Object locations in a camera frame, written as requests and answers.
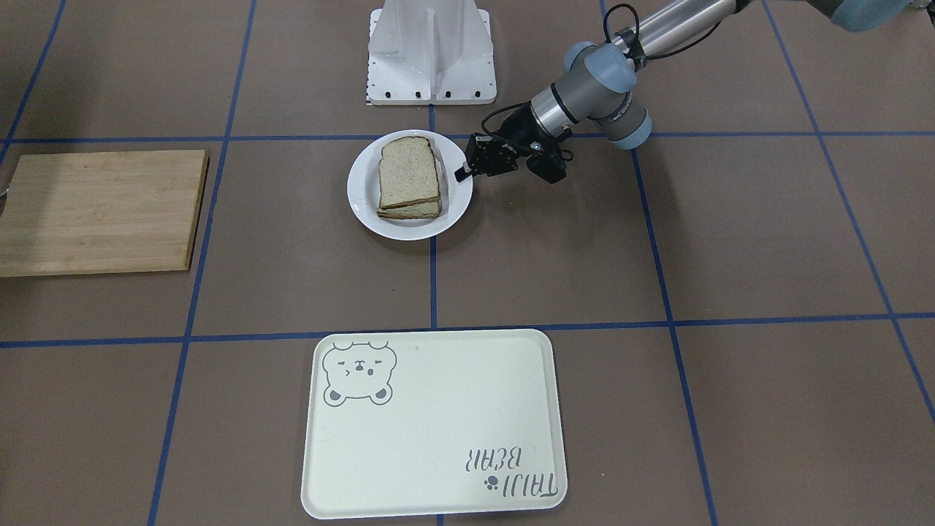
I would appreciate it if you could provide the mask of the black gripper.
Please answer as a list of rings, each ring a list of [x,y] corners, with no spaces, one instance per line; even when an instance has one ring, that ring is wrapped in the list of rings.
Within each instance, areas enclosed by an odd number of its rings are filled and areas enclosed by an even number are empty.
[[[542,129],[532,110],[514,110],[499,129],[488,130],[486,123],[498,113],[501,110],[489,114],[481,122],[481,132],[470,135],[465,146],[465,164],[454,173],[458,183],[472,177],[493,177],[517,171],[520,160],[525,162],[531,154],[540,152],[561,153],[567,169],[574,154],[562,147],[562,142],[570,137],[570,131],[553,137]]]

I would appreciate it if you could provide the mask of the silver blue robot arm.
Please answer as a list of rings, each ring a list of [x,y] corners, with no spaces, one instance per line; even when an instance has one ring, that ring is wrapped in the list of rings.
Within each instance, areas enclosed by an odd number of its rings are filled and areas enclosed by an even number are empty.
[[[574,44],[563,59],[563,74],[531,100],[502,107],[497,129],[481,121],[455,179],[504,175],[524,164],[545,182],[560,182],[573,159],[563,143],[581,122],[593,123],[618,149],[641,146],[652,132],[652,118],[633,92],[638,73],[708,39],[747,6],[746,1],[671,1],[642,18],[632,4],[615,4],[603,16],[601,42]]]

